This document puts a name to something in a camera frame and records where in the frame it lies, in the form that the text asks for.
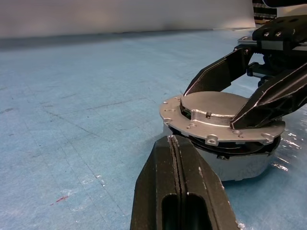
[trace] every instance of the circular metal plate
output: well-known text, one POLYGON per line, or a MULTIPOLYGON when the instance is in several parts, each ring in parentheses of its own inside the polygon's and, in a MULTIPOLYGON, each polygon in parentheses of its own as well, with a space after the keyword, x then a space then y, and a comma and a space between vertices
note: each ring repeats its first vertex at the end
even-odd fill
POLYGON ((221 97, 211 97, 210 105, 208 107, 206 107, 206 100, 203 98, 206 98, 207 95, 213 95, 212 92, 195 93, 195 98, 202 98, 196 100, 200 103, 199 107, 193 100, 189 102, 191 98, 185 100, 182 95, 167 100, 160 107, 160 115, 164 120, 164 124, 175 128, 184 136, 193 136, 204 139, 206 144, 213 146, 218 146, 219 142, 236 142, 237 144, 243 144, 251 141, 258 141, 267 145, 271 144, 274 139, 280 136, 284 131, 285 123, 283 121, 274 121, 267 126, 256 129, 231 129, 228 125, 229 120, 234 115, 231 113, 235 113, 236 109, 239 110, 241 108, 239 106, 243 105, 244 98, 240 96, 234 97, 233 94, 229 93, 214 92, 216 95, 217 93, 221 94, 221 97), (228 101, 228 99, 226 99, 228 97, 237 100, 238 104, 236 105, 235 102, 228 101), (184 102, 187 108, 192 109, 191 119, 188 119, 181 114, 180 100, 184 102), (225 102, 232 104, 233 108, 230 108, 230 106, 226 107, 225 102), (225 116, 206 118, 207 111, 204 112, 202 110, 212 110, 213 114, 225 116))

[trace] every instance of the white backdrop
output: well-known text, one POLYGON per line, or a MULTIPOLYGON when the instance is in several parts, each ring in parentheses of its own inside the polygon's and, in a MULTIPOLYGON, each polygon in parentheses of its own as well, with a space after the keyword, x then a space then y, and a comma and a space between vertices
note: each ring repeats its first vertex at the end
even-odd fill
POLYGON ((254 26, 252 0, 0 0, 0 38, 254 26))

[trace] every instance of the silver cylindrical motor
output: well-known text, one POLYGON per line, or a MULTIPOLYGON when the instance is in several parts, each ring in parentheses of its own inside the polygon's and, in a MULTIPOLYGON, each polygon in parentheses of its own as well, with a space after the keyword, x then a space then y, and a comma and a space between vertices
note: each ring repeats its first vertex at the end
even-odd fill
POLYGON ((190 139, 222 181, 256 177, 270 163, 285 123, 276 120, 261 128, 231 129, 230 120, 247 100, 225 92, 171 98, 160 107, 164 134, 190 139))

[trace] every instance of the red mark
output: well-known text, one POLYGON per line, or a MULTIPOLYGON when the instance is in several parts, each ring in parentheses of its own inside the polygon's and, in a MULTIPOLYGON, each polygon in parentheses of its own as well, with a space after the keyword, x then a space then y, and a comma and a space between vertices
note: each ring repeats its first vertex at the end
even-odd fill
POLYGON ((65 200, 66 198, 68 198, 68 196, 66 195, 66 196, 63 196, 62 198, 60 198, 60 199, 58 199, 57 201, 56 201, 56 203, 57 202, 60 202, 61 200, 65 200))

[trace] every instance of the blue foam surface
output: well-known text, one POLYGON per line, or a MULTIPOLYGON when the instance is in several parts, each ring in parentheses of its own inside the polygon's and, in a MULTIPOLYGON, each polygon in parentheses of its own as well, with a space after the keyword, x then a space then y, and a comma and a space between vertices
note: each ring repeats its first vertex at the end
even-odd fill
MULTIPOLYGON (((0 230, 128 230, 159 105, 247 31, 0 41, 0 230)), ((250 96, 244 76, 227 92, 250 96)), ((244 230, 305 230, 307 108, 268 170, 225 183, 244 230)))

